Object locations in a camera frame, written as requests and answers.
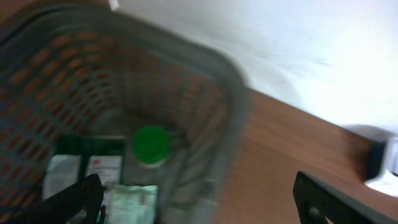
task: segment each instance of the green package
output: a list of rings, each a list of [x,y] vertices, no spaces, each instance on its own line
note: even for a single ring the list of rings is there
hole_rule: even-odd
[[[152,224],[155,218],[157,186],[116,185],[110,223]]]

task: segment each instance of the white object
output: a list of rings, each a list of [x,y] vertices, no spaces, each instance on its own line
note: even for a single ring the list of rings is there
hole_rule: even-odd
[[[384,194],[398,197],[398,138],[388,140],[382,157],[379,174],[365,181],[368,187]]]
[[[155,218],[157,186],[124,186],[114,189],[110,223],[152,224]]]
[[[76,183],[81,156],[55,155],[51,158],[44,177],[43,199]]]
[[[98,174],[103,186],[108,190],[104,192],[103,205],[109,208],[113,187],[120,182],[120,171],[122,166],[121,156],[91,156],[88,160],[86,176]]]

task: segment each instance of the black object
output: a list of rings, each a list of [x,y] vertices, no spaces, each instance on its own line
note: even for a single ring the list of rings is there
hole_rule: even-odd
[[[54,223],[64,224],[85,209],[87,217],[84,224],[96,223],[101,210],[99,224],[105,219],[105,206],[101,207],[104,191],[98,174],[87,176],[83,182],[75,183],[6,222],[16,223]]]
[[[366,180],[373,179],[380,173],[386,142],[374,142],[367,159]]]
[[[305,172],[298,172],[293,188],[302,224],[398,223],[363,203],[337,191]]]

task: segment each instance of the table surface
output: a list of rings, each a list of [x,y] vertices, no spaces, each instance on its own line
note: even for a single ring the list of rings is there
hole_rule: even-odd
[[[216,223],[300,223],[292,193],[299,170],[398,220],[398,198],[363,185],[370,147],[365,138],[253,91]]]

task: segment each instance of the white wall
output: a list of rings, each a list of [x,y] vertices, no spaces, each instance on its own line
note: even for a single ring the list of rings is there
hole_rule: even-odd
[[[223,52],[254,89],[372,138],[357,125],[398,133],[395,0],[118,1]]]

